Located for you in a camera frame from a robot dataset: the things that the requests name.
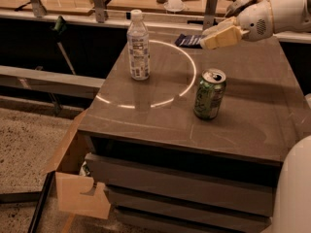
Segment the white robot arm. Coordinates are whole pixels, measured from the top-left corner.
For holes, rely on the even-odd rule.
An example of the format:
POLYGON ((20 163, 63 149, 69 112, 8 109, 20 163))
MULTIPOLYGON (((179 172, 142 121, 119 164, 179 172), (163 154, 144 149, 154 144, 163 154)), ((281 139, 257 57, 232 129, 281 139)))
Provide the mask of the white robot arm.
MULTIPOLYGON (((203 32, 200 45, 215 49, 258 41, 284 31, 311 30, 311 0, 269 0, 203 32)), ((311 136, 289 151, 279 177, 271 233, 311 233, 311 136)))

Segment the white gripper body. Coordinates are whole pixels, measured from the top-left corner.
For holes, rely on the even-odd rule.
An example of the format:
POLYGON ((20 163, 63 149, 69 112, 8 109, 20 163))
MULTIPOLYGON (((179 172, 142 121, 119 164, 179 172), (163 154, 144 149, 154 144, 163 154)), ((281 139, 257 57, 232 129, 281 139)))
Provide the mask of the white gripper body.
POLYGON ((237 25, 242 29, 243 40, 255 42, 271 37, 273 20, 270 3, 264 0, 244 9, 237 17, 237 25))

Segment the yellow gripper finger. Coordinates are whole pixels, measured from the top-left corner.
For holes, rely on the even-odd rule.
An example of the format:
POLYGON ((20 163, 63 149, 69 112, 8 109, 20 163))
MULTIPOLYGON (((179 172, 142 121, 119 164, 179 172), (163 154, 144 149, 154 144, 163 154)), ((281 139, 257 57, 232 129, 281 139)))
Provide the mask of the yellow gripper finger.
POLYGON ((232 37, 232 36, 239 36, 240 29, 236 25, 237 17, 230 17, 227 18, 217 25, 214 25, 210 28, 207 28, 203 31, 204 36, 220 36, 220 37, 232 37))
POLYGON ((203 38, 200 40, 200 45, 206 50, 233 46, 238 44, 247 33, 248 30, 242 30, 235 25, 225 28, 211 27, 202 33, 203 38))

